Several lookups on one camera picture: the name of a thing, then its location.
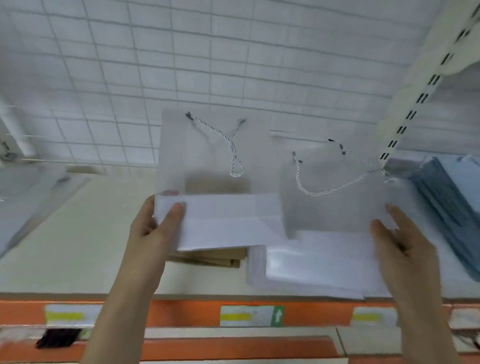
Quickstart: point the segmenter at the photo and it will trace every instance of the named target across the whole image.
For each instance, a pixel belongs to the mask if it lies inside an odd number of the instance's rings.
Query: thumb
[[[177,228],[183,220],[184,210],[185,208],[183,207],[182,203],[177,202],[174,204],[163,221],[152,232],[152,234],[156,235],[162,243],[169,243],[173,234],[175,234]]]
[[[381,262],[402,258],[402,252],[395,243],[393,234],[380,220],[370,223],[370,235],[375,240],[375,251]]]

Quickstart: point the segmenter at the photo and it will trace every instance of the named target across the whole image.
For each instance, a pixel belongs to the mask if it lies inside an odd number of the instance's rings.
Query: person's right hand
[[[400,323],[427,325],[444,321],[440,268],[435,247],[415,223],[394,205],[387,212],[398,226],[388,230],[380,220],[370,223],[380,272],[397,305]]]

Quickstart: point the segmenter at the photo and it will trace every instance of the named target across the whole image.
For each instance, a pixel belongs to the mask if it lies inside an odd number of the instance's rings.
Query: silver cord
[[[340,145],[340,149],[342,150],[342,154],[345,154],[345,151],[343,150],[343,146]],[[318,197],[318,196],[323,196],[324,194],[329,194],[331,192],[334,192],[334,191],[337,191],[339,190],[340,188],[343,188],[343,187],[346,187],[348,186],[349,184],[352,184],[352,183],[355,183],[356,181],[360,180],[361,178],[363,178],[364,176],[366,176],[367,174],[370,174],[370,173],[375,173],[375,172],[381,172],[381,173],[385,173],[384,170],[382,168],[374,168],[372,170],[368,170],[364,173],[362,173],[360,176],[358,176],[357,178],[347,182],[347,183],[344,183],[344,184],[341,184],[337,187],[333,187],[327,191],[323,191],[323,192],[310,192],[310,191],[307,191],[305,188],[303,188],[303,186],[301,185],[301,182],[300,182],[300,163],[301,161],[298,160],[297,158],[297,154],[295,152],[292,153],[293,155],[293,160],[295,161],[295,164],[297,166],[297,173],[295,174],[295,178],[297,180],[297,186],[299,188],[300,191],[302,191],[304,194],[307,194],[308,196],[313,196],[313,197]]]
[[[215,127],[213,127],[212,125],[204,122],[202,119],[198,118],[198,117],[194,117],[195,120],[201,122],[203,125],[209,127],[210,129],[212,129],[214,132],[217,132],[219,133],[230,145],[230,152],[232,152],[232,163],[230,165],[230,176],[232,177],[241,177],[243,176],[243,173],[244,173],[244,170],[243,170],[243,163],[241,162],[241,160],[238,158],[237,156],[237,148],[235,147],[235,144],[233,143],[233,136],[237,133],[237,131],[239,130],[240,128],[240,125],[242,125],[246,119],[238,119],[237,120],[237,126],[235,127],[235,130],[232,132],[232,134],[230,135],[230,138],[228,136],[225,135],[225,133]],[[234,173],[233,172],[233,167],[235,165],[235,161],[238,163],[240,169],[241,169],[241,172],[240,173]]]

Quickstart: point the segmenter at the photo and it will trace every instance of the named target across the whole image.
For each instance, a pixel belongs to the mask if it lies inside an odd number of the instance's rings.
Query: metal grid panel
[[[443,1],[1,0],[0,87],[39,159],[154,166],[164,107],[372,129]]]

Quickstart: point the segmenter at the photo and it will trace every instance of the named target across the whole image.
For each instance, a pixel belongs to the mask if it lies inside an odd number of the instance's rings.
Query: forearm
[[[401,320],[402,353],[408,364],[460,364],[448,322],[442,310],[418,319]]]
[[[138,364],[151,295],[116,280],[81,364]]]

